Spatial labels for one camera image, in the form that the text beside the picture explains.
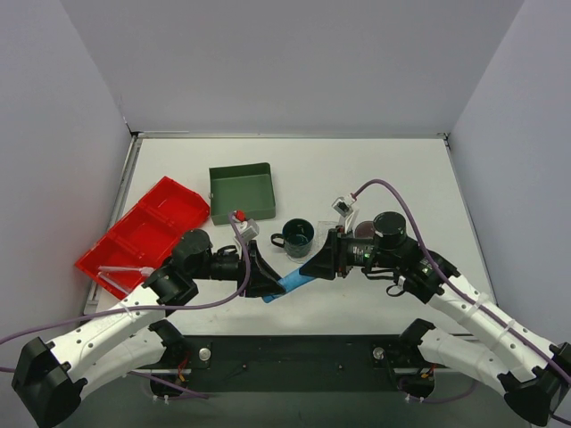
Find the grey mug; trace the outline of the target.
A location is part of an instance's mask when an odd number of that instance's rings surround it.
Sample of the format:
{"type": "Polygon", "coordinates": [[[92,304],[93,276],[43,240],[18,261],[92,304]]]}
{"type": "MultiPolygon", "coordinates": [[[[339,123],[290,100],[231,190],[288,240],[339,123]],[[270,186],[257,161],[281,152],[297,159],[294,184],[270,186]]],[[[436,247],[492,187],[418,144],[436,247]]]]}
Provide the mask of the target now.
{"type": "Polygon", "coordinates": [[[359,239],[373,238],[375,235],[374,223],[372,221],[363,221],[354,229],[354,236],[359,239]]]}

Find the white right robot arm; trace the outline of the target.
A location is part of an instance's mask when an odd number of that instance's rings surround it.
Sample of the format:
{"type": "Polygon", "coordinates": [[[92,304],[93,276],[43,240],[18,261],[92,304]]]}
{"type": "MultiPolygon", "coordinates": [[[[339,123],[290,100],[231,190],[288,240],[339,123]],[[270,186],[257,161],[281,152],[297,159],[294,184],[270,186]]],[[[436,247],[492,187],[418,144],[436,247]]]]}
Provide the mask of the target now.
{"type": "Polygon", "coordinates": [[[356,238],[341,227],[328,232],[322,249],[300,272],[325,280],[352,268],[365,276],[393,272],[396,286],[468,330],[466,342],[426,320],[415,320],[401,340],[422,359],[447,366],[497,391],[528,423],[545,426],[570,390],[570,345],[557,345],[524,327],[478,291],[446,259],[423,251],[408,237],[406,220],[384,212],[372,222],[374,234],[356,238]]]}

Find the dark green mug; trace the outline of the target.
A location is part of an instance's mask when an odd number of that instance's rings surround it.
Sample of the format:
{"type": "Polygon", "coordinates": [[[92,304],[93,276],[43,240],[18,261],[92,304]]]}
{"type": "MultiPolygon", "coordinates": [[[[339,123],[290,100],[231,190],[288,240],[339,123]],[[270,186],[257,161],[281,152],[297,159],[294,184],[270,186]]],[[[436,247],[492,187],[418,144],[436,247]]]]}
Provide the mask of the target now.
{"type": "Polygon", "coordinates": [[[310,253],[315,229],[306,219],[293,218],[285,222],[280,233],[272,234],[270,242],[295,259],[310,253]]]}

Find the blue toothpaste tube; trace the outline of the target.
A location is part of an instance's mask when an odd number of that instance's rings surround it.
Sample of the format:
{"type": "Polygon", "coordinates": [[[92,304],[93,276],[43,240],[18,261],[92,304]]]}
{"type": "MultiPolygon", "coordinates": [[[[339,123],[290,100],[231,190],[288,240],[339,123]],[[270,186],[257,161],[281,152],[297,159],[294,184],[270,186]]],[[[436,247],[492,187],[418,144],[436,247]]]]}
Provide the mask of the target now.
{"type": "Polygon", "coordinates": [[[278,281],[280,292],[264,296],[262,300],[265,303],[271,303],[273,300],[276,300],[314,280],[315,277],[303,275],[300,269],[296,269],[278,281]]]}

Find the clear textured acrylic holder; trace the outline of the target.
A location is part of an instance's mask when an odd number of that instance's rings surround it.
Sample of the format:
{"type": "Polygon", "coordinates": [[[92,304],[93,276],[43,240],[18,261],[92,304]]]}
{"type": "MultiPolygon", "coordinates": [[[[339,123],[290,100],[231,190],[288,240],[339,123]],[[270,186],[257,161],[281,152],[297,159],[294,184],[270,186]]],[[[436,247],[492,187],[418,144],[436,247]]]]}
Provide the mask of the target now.
{"type": "Polygon", "coordinates": [[[317,231],[320,234],[326,234],[329,229],[336,228],[337,226],[337,221],[320,220],[317,225],[317,231]]]}

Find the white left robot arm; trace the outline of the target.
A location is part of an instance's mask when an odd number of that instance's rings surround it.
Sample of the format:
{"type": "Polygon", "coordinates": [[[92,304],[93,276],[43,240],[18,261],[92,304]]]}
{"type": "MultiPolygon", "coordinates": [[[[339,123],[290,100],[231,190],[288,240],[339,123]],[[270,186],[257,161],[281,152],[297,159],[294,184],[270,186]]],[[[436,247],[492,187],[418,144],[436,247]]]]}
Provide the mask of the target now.
{"type": "Polygon", "coordinates": [[[12,388],[36,424],[57,426],[91,392],[136,368],[157,362],[175,366],[186,344],[167,318],[192,308],[197,280],[235,281],[235,297],[285,294],[283,279],[261,257],[257,243],[241,234],[235,238],[236,245],[213,251],[205,231],[186,232],[168,258],[113,307],[82,317],[66,334],[26,343],[12,388]]]}

